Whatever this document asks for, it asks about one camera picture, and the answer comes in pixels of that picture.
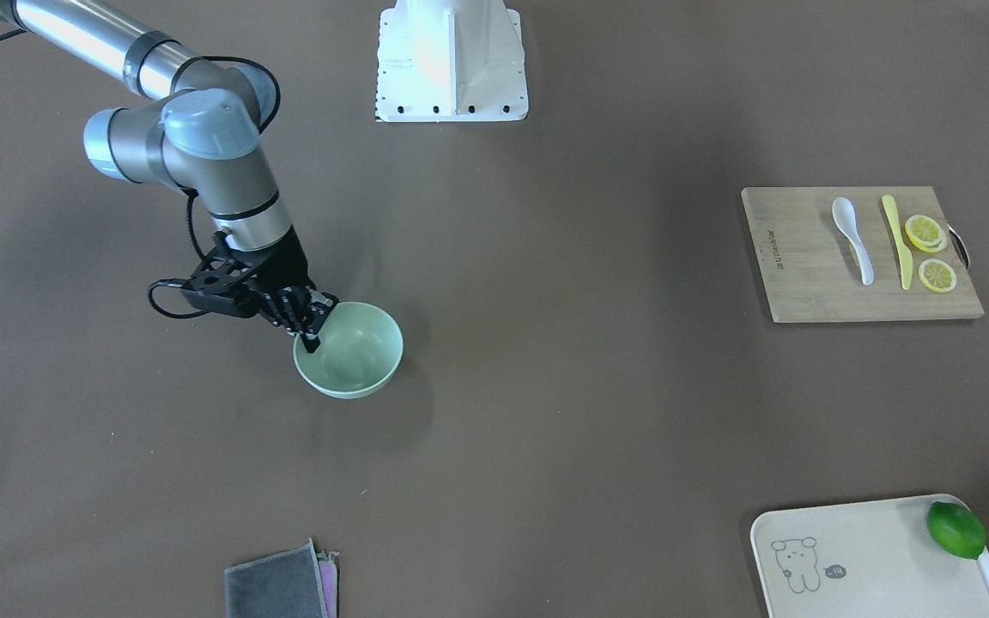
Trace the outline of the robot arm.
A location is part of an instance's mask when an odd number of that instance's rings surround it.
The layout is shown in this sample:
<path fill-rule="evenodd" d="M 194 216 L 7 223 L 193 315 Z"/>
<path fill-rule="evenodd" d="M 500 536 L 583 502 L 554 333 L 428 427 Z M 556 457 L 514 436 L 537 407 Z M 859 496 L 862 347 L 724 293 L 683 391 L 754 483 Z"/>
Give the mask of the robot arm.
<path fill-rule="evenodd" d="M 270 71 L 197 54 L 102 1 L 0 1 L 0 22 L 12 34 L 50 40 L 148 99 L 142 108 L 97 112 L 83 145 L 100 173 L 201 200 L 215 223 L 215 246 L 195 247 L 195 271 L 157 286 L 178 289 L 192 318 L 262 317 L 307 353 L 317 351 L 337 297 L 307 274 L 262 150 L 280 106 Z"/>

